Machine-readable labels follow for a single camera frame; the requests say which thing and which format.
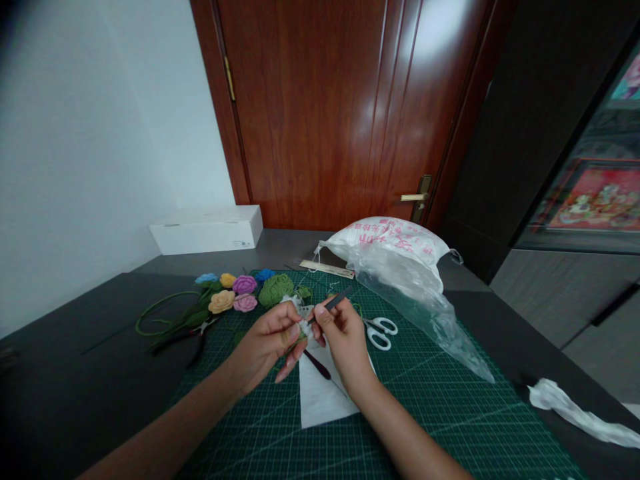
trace pliers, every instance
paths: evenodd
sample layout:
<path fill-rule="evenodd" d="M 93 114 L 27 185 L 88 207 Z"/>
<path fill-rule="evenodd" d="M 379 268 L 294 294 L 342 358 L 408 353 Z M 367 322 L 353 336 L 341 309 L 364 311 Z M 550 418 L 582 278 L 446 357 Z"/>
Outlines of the pliers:
<path fill-rule="evenodd" d="M 202 324 L 200 324 L 200 326 L 198 328 L 194 328 L 192 330 L 187 330 L 185 332 L 182 332 L 174 337 L 171 337 L 167 340 L 164 340 L 162 343 L 159 343 L 158 345 L 156 345 L 153 350 L 151 350 L 151 354 L 153 356 L 156 356 L 158 353 L 160 353 L 162 350 L 164 350 L 165 348 L 167 348 L 170 345 L 173 345 L 174 343 L 179 342 L 180 340 L 184 340 L 186 338 L 190 338 L 194 335 L 198 336 L 198 348 L 195 351 L 195 353 L 193 354 L 193 358 L 190 360 L 190 362 L 187 364 L 187 369 L 190 369 L 192 366 L 194 366 L 196 363 L 198 363 L 198 360 L 200 360 L 200 357 L 202 356 L 202 352 L 205 349 L 205 330 L 208 328 L 208 326 L 214 324 L 218 319 L 220 318 L 220 315 L 214 317 L 212 313 L 209 314 L 209 317 L 207 318 L 206 321 L 202 322 Z"/>

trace white scissors handle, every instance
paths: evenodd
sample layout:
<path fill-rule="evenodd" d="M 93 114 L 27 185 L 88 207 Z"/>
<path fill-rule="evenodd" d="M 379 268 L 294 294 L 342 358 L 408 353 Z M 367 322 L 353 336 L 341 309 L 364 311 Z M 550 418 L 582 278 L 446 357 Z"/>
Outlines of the white scissors handle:
<path fill-rule="evenodd" d="M 367 327 L 367 336 L 369 337 L 369 340 L 371 341 L 373 346 L 376 347 L 378 350 L 383 350 L 383 351 L 391 350 L 390 340 L 387 338 L 386 335 L 378 332 L 378 330 L 372 327 Z M 378 341 L 375 338 L 379 338 L 384 343 L 378 343 Z"/>
<path fill-rule="evenodd" d="M 385 326 L 383 322 L 388 323 L 390 327 Z M 389 335 L 395 335 L 396 333 L 398 333 L 398 327 L 394 322 L 392 322 L 388 318 L 384 318 L 384 317 L 374 318 L 373 324 L 376 325 L 377 327 L 380 327 L 383 332 L 388 333 Z"/>

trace gray table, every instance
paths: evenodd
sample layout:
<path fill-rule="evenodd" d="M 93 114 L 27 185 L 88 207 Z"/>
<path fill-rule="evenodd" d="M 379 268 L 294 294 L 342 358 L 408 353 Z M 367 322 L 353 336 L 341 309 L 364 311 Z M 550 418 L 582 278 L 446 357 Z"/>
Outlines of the gray table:
<path fill-rule="evenodd" d="M 185 372 L 194 345 L 151 358 L 132 321 L 162 296 L 188 289 L 206 272 L 283 269 L 311 258 L 330 233 L 266 230 L 255 250 L 158 257 L 15 332 L 1 343 L 21 353 L 0 377 L 0 454 L 21 477 L 70 478 L 160 415 Z M 340 260 L 323 254 L 323 262 Z M 640 421 L 511 310 L 466 268 L 438 264 L 459 320 L 514 385 L 547 377 L 584 409 L 640 431 Z M 191 302 L 168 305 L 170 317 Z M 549 430 L 592 478 L 640 477 L 640 451 L 599 442 L 552 412 Z"/>

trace hand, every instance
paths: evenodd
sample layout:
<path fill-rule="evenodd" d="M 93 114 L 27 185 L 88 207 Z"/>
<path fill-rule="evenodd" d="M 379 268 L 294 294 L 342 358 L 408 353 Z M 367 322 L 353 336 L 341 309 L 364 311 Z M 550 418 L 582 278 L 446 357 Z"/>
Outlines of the hand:
<path fill-rule="evenodd" d="M 253 324 L 222 364 L 236 385 L 241 397 L 249 394 L 264 380 L 275 365 L 300 336 L 302 320 L 292 302 L 280 303 L 266 312 Z M 284 380 L 307 348 L 307 340 L 298 343 L 287 356 L 284 367 L 278 372 L 275 382 Z"/>
<path fill-rule="evenodd" d="M 340 378 L 351 396 L 360 391 L 369 390 L 377 377 L 369 362 L 365 326 L 351 302 L 343 299 L 331 312 L 324 308 L 331 298 L 315 306 L 313 312 L 316 323 L 322 328 L 329 345 L 331 356 Z M 322 346 L 325 340 L 321 335 L 314 337 Z"/>

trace green ball of yarn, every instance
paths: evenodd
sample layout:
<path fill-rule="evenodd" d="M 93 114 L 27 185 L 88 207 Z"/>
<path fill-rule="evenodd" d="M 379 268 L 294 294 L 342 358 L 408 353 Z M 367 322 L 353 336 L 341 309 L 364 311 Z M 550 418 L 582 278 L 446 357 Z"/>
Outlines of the green ball of yarn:
<path fill-rule="evenodd" d="M 264 308 L 272 308 L 280 303 L 282 297 L 292 293 L 293 282 L 286 273 L 282 273 L 274 275 L 265 282 L 258 295 L 258 301 Z"/>

